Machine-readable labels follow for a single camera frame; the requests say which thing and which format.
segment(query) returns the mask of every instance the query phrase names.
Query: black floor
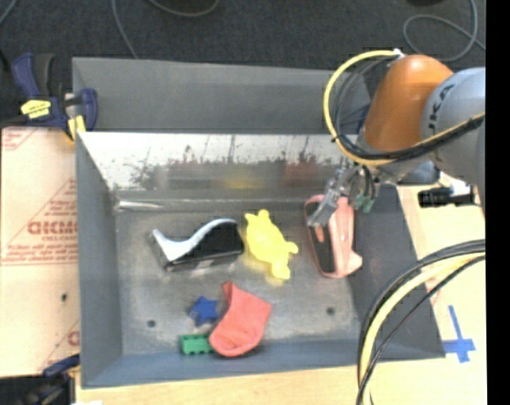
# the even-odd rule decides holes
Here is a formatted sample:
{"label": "black floor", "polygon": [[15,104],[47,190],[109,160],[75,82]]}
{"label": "black floor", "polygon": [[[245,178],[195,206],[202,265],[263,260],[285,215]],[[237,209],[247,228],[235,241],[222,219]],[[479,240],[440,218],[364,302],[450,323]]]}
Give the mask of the black floor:
{"label": "black floor", "polygon": [[[12,0],[0,0],[0,18]],[[52,83],[71,81],[73,56],[133,58],[115,23],[111,0],[18,0],[0,24],[0,47],[11,61],[19,55],[56,55]],[[182,11],[201,11],[214,0],[155,0]],[[432,20],[410,24],[415,15],[441,17],[486,41],[486,0],[220,0],[197,18],[161,11],[145,0],[116,0],[118,18],[138,57],[182,62],[220,62],[333,70],[351,56],[380,48],[418,51],[446,59],[470,39]],[[473,45],[447,61],[454,71],[486,65]],[[0,59],[0,121],[18,112],[21,92]],[[12,404],[40,379],[0,380],[0,405]]]}

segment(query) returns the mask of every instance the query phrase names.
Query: blue star toy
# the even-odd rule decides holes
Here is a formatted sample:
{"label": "blue star toy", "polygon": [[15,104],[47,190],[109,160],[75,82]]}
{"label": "blue star toy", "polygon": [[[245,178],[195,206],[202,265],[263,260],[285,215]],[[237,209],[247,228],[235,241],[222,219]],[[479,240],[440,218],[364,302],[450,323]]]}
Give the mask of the blue star toy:
{"label": "blue star toy", "polygon": [[189,317],[195,320],[195,325],[201,326],[206,322],[214,322],[218,319],[219,314],[215,310],[217,300],[208,300],[201,295],[193,305]]}

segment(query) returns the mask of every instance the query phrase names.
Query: yellow rubber duck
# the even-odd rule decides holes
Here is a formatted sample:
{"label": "yellow rubber duck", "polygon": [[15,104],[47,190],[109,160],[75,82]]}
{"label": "yellow rubber duck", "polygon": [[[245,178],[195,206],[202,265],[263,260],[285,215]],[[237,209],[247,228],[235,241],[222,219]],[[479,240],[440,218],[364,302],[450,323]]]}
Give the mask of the yellow rubber duck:
{"label": "yellow rubber duck", "polygon": [[270,213],[262,209],[258,215],[246,213],[246,240],[249,251],[259,261],[271,264],[271,274],[279,279],[289,279],[289,253],[298,253],[298,246],[286,241],[282,232],[271,222]]}

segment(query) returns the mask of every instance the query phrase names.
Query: green lego brick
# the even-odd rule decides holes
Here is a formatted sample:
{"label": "green lego brick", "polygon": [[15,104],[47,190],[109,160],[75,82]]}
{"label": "green lego brick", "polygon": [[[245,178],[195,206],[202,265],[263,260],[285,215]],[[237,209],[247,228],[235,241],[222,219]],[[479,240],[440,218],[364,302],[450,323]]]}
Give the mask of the green lego brick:
{"label": "green lego brick", "polygon": [[183,354],[208,354],[213,352],[208,342],[209,334],[184,334],[180,336]]}

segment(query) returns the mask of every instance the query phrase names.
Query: blue tape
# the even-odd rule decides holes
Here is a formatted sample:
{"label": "blue tape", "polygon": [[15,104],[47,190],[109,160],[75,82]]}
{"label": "blue tape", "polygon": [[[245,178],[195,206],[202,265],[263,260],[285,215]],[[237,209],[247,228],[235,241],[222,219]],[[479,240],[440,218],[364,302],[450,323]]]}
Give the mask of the blue tape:
{"label": "blue tape", "polygon": [[457,333],[457,339],[442,341],[443,350],[446,354],[456,353],[457,358],[459,359],[459,363],[466,363],[470,361],[470,357],[468,353],[470,351],[475,351],[474,341],[472,339],[464,339],[463,334],[460,331],[459,322],[457,321],[457,315],[455,314],[455,309],[452,305],[449,307],[449,314],[451,315],[451,320],[453,321],[455,331]]}

